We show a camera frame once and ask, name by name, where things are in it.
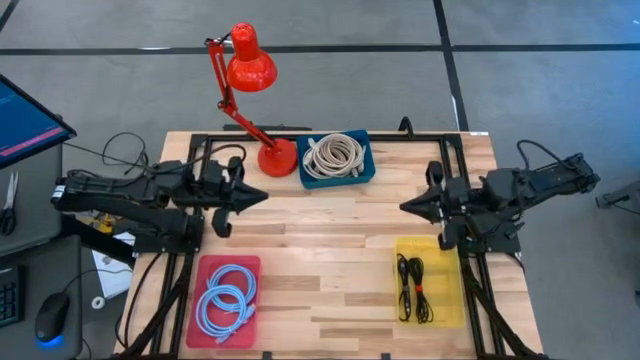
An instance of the monitor screen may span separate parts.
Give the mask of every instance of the monitor screen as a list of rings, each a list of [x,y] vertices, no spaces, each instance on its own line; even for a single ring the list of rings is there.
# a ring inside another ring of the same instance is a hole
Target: monitor screen
[[[75,136],[75,131],[0,75],[0,169]]]

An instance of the blue bin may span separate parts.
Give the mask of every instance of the blue bin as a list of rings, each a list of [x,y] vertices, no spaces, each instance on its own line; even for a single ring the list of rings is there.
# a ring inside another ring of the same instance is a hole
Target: blue bin
[[[369,141],[369,134],[367,133],[367,131],[351,130],[341,132],[341,134],[350,136],[355,139],[360,145],[367,147],[364,152],[364,171],[358,177],[344,177],[324,180],[317,180],[313,178],[311,175],[307,174],[307,172],[304,170],[304,166],[302,166],[304,153],[309,149],[309,138],[318,142],[328,134],[318,134],[310,136],[301,135],[296,138],[296,145],[298,147],[298,168],[300,169],[300,181],[302,181],[302,186],[304,186],[305,189],[318,189],[331,186],[364,184],[371,181],[373,175],[376,174],[376,165],[373,163],[373,152],[371,151],[371,143]]]

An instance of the keyboard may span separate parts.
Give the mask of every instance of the keyboard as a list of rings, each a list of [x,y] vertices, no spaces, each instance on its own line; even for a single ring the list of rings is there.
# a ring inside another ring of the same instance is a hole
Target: keyboard
[[[22,321],[24,316],[24,269],[0,267],[0,328]]]

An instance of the yellow tray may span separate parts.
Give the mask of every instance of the yellow tray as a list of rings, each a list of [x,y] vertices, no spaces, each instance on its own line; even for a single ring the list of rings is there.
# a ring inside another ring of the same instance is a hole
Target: yellow tray
[[[465,325],[464,302],[462,299],[462,279],[458,250],[442,251],[438,247],[435,236],[403,236],[396,238],[395,254],[404,255],[407,260],[419,257],[424,263],[422,288],[424,295],[433,309],[433,322],[418,324],[416,319],[416,292],[414,283],[409,277],[411,287],[411,317],[401,324],[427,327],[463,327]],[[402,291],[402,282],[398,276],[397,258],[394,267],[397,279],[396,299]],[[397,318],[404,318],[402,304],[396,303]]]

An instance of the computer mouse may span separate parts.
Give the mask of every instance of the computer mouse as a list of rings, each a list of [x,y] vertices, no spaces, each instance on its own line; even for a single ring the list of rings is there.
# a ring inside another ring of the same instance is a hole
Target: computer mouse
[[[47,343],[62,334],[69,310],[69,296],[64,292],[47,297],[36,315],[36,339]]]

